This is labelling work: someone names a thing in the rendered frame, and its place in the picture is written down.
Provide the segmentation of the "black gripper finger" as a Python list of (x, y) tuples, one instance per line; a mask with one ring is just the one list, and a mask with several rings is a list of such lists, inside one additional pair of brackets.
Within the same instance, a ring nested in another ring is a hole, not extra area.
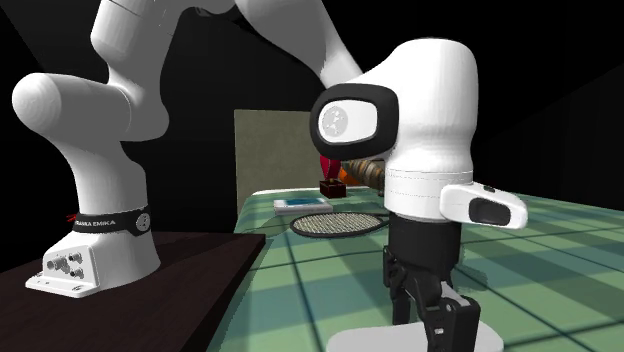
[(417, 275), (414, 297), (427, 352), (474, 352), (481, 308), (434, 275)]
[(410, 322), (411, 296), (405, 289), (405, 282), (413, 267), (399, 260), (388, 245), (383, 247), (383, 284), (389, 289), (392, 301), (392, 324), (403, 325)]

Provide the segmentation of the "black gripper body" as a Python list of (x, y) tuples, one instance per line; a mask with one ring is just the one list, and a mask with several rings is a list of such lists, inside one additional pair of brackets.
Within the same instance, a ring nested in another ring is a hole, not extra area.
[(459, 261), (462, 225), (423, 222), (390, 214), (388, 249), (402, 263), (427, 269), (452, 285), (451, 272)]

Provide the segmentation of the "white flat rounded thing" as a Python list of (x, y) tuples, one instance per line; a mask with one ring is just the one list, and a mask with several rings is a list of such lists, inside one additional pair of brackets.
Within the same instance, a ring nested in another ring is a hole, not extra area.
[[(422, 322), (345, 330), (333, 335), (326, 352), (427, 352)], [(503, 339), (480, 321), (474, 352), (503, 352)]]

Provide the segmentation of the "black racket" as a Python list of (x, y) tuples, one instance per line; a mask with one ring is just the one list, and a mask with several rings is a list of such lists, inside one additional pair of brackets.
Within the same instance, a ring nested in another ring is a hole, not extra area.
[(317, 213), (298, 217), (290, 229), (309, 238), (358, 237), (377, 231), (389, 223), (388, 214), (362, 212)]

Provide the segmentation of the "bed with green plaid cover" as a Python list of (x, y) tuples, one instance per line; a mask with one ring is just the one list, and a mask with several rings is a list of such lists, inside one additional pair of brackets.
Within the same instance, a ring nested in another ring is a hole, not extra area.
[[(305, 112), (238, 110), (235, 147), (279, 153), (237, 199), (239, 233), (266, 244), (236, 291), (207, 352), (325, 352), (347, 329), (392, 322), (383, 285), (386, 229), (306, 238), (274, 212), (277, 199), (318, 197), (290, 164)], [(624, 352), (624, 113), (533, 117), (481, 110), (472, 142), (475, 178), (516, 193), (529, 211), (520, 230), (464, 225), (454, 289), (475, 299), (504, 352)]]

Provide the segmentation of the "brown striped cylinder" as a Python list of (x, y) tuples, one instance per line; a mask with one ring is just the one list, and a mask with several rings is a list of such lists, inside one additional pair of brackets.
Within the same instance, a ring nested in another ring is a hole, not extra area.
[(343, 163), (343, 168), (348, 175), (359, 183), (378, 191), (385, 187), (385, 171), (371, 160), (349, 160)]

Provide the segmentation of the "small dark red box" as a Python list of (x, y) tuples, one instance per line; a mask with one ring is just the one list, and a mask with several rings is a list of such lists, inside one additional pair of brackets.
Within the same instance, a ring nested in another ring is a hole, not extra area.
[(321, 180), (319, 191), (326, 198), (345, 198), (347, 196), (347, 186), (339, 179)]

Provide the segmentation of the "red curved thing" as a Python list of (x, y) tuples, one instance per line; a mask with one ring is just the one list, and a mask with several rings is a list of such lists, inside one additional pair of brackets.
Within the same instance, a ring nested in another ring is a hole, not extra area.
[(341, 170), (341, 161), (332, 160), (323, 155), (320, 156), (320, 165), (325, 180), (337, 179)]

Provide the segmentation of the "white book with blue cover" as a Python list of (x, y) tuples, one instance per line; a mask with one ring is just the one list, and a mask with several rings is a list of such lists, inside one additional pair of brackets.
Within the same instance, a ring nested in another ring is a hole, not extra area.
[(277, 199), (273, 202), (276, 215), (328, 213), (333, 206), (322, 198)]

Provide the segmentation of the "dark brown robot stand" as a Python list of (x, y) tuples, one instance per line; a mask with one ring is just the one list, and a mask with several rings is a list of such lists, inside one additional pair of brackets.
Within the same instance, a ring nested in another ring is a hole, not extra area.
[(41, 263), (0, 273), (0, 352), (205, 352), (262, 234), (157, 232), (160, 268), (84, 298), (26, 288)]

